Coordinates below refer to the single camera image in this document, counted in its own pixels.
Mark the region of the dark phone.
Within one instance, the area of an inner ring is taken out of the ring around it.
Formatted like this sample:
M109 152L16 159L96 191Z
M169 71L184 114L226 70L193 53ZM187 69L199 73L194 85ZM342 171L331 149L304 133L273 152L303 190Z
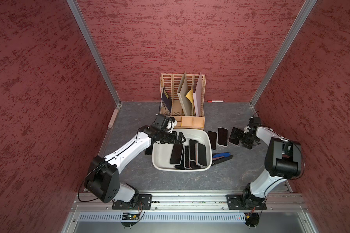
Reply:
M243 138L243 136L244 136L243 130L233 127L231 130L228 142L238 146L240 143L240 139Z

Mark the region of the black phone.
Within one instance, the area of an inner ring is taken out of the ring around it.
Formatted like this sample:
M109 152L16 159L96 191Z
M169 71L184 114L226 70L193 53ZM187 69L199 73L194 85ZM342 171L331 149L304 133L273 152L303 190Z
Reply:
M212 150L216 150L217 146L217 132L213 131L207 131L209 140L210 140L210 145Z
M145 155L152 155L153 153L153 146L150 146L145 149Z

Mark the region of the pink case phone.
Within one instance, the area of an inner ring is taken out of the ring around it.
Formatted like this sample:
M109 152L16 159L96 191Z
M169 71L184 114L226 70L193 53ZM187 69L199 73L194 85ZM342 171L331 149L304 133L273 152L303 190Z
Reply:
M183 153L183 144L175 144L172 149L170 164L171 165L180 165Z

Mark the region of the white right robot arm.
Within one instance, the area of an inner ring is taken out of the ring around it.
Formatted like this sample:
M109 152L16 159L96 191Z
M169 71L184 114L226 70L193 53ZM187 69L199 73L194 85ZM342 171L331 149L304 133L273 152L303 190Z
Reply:
M277 185L301 176L302 150L299 142L284 138L271 128L263 126L247 126L241 142L248 149L255 142L263 142L268 146L263 172L243 191L242 203L246 208L263 205L267 194Z

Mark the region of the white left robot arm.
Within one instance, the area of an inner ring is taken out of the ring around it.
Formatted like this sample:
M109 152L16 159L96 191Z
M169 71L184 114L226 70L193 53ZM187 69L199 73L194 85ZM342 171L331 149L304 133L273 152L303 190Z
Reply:
M169 143L174 136L174 124L169 123L163 129L143 126L136 135L115 152L105 156L96 156L91 161L83 186L104 203L112 200L131 203L137 196L135 188L120 182L120 173L142 151L159 141Z

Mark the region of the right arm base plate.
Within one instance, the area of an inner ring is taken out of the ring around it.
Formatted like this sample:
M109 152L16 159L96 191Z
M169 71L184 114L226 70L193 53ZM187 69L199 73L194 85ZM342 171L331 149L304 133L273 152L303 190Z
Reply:
M226 195L229 210L266 210L265 198L254 195Z

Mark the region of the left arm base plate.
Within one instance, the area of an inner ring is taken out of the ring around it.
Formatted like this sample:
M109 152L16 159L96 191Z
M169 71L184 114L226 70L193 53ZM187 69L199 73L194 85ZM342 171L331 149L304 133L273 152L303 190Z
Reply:
M113 210L150 210L152 203L151 194L137 194L133 199L125 203L123 201L114 200L112 204Z

